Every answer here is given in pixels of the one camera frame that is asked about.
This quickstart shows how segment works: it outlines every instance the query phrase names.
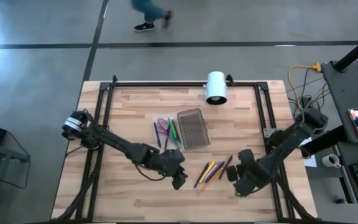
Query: wooden tabletop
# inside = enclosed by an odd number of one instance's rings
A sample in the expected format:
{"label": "wooden tabletop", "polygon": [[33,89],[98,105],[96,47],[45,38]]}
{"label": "wooden tabletop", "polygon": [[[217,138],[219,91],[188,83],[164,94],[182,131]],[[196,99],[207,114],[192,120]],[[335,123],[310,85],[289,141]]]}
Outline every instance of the wooden tabletop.
{"label": "wooden tabletop", "polygon": [[[293,123],[282,81],[267,81],[278,128]],[[94,113],[100,82],[85,82],[78,109]],[[227,103],[211,106],[205,103],[204,90],[198,87],[130,87],[115,88],[109,113],[110,131],[131,142],[155,146],[152,120],[159,114],[175,114],[193,108],[201,109],[211,145],[183,151],[182,166],[189,176],[180,190],[172,187],[172,178],[152,182],[141,176],[134,165],[119,151],[106,146],[104,150],[98,196],[94,213],[96,222],[254,222],[275,221],[272,188],[246,198],[234,195],[234,187],[223,175],[197,195],[193,190],[205,164],[213,159],[224,161],[237,153],[252,149],[255,158],[265,155],[255,92],[249,87],[229,87]],[[268,118],[264,103],[265,117]],[[68,151],[79,146],[72,141]],[[52,217],[58,217],[69,206],[81,185],[86,149],[70,154],[64,163]],[[290,188],[300,203],[316,215],[314,202],[300,151],[286,160]],[[145,171],[151,178],[159,175]],[[285,201],[280,191],[282,207]]]}

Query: colored pencil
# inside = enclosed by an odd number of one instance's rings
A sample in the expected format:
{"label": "colored pencil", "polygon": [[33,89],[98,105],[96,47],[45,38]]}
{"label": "colored pencil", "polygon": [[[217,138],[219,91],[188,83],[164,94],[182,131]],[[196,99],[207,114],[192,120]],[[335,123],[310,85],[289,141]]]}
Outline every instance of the colored pencil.
{"label": "colored pencil", "polygon": [[224,166],[224,161],[219,164],[219,166],[213,171],[213,173],[208,178],[205,178],[204,183],[207,183],[209,180],[211,180],[211,178],[215,175],[215,173],[219,172],[219,170],[222,170],[223,166]]}
{"label": "colored pencil", "polygon": [[175,128],[173,127],[172,119],[168,118],[168,122],[169,122],[169,126],[171,127],[171,133],[172,133],[173,139],[177,140],[178,139],[177,138],[177,133],[175,132]]}
{"label": "colored pencil", "polygon": [[178,142],[181,143],[179,133],[178,133],[178,129],[177,129],[177,125],[175,124],[174,120],[172,120],[172,124],[173,124],[173,128],[175,129],[175,132],[177,133]]}
{"label": "colored pencil", "polygon": [[202,177],[203,174],[205,173],[206,169],[208,169],[208,166],[209,166],[209,162],[207,162],[207,163],[205,164],[205,167],[204,167],[203,171],[200,173],[200,176],[198,177],[197,182],[196,182],[196,184],[194,185],[194,189],[197,187],[198,182],[200,181],[201,177]]}
{"label": "colored pencil", "polygon": [[158,135],[157,125],[155,124],[155,122],[154,122],[154,130],[155,130],[155,135],[157,136],[157,144],[158,144],[158,147],[161,148],[160,136]]}
{"label": "colored pencil", "polygon": [[226,171],[226,168],[227,168],[227,166],[230,164],[230,162],[232,161],[232,159],[233,159],[233,155],[231,155],[231,156],[229,157],[229,159],[227,160],[226,164],[224,165],[223,170],[222,170],[222,172],[221,172],[221,175],[219,176],[219,180],[222,178],[222,176],[223,176],[223,174],[224,174],[224,171]]}
{"label": "colored pencil", "polygon": [[212,169],[207,173],[207,175],[205,176],[203,182],[206,183],[207,180],[209,180],[215,173],[215,170],[218,169],[220,165],[220,162],[216,162],[214,167],[212,167]]}
{"label": "colored pencil", "polygon": [[169,131],[170,131],[170,124],[168,124],[168,130],[167,130],[167,139],[165,140],[165,146],[164,146],[164,150],[167,149],[167,145],[168,145],[168,140],[169,140]]}
{"label": "colored pencil", "polygon": [[208,169],[206,169],[205,173],[203,174],[203,177],[198,181],[198,183],[202,183],[208,172],[212,169],[212,167],[215,165],[215,161],[212,161],[212,163],[209,165]]}
{"label": "colored pencil", "polygon": [[216,177],[217,177],[218,175],[219,175],[219,172],[215,173],[215,175],[211,178],[211,180],[208,181],[208,183],[204,184],[204,186],[203,186],[201,189],[198,190],[197,194],[200,194],[202,191],[204,191],[205,188],[206,188],[209,184],[211,184],[212,181],[213,181],[214,179],[216,179]]}

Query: white lamp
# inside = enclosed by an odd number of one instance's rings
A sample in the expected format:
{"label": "white lamp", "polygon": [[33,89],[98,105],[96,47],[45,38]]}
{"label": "white lamp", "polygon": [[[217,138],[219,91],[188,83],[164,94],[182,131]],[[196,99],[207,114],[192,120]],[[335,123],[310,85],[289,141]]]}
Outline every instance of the white lamp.
{"label": "white lamp", "polygon": [[208,74],[208,82],[204,85],[205,101],[211,105],[222,105],[227,101],[227,86],[222,72]]}

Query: person walking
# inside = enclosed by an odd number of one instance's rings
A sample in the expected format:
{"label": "person walking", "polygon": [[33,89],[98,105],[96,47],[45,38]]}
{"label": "person walking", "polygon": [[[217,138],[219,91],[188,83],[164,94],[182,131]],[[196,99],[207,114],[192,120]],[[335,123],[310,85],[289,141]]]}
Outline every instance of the person walking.
{"label": "person walking", "polygon": [[135,32],[143,32],[154,30],[154,21],[156,19],[164,19],[162,27],[168,28],[172,18],[171,10],[163,10],[155,5],[152,0],[131,0],[132,7],[139,12],[144,13],[144,23],[135,26]]}

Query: blue jeans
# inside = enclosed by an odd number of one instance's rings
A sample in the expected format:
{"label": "blue jeans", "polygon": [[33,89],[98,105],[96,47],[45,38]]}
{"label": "blue jeans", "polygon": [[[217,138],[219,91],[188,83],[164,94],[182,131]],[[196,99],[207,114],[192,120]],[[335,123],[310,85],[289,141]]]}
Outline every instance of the blue jeans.
{"label": "blue jeans", "polygon": [[146,22],[154,22],[156,19],[163,18],[165,11],[153,4],[152,0],[131,0],[132,7],[139,12],[144,13],[144,20]]}

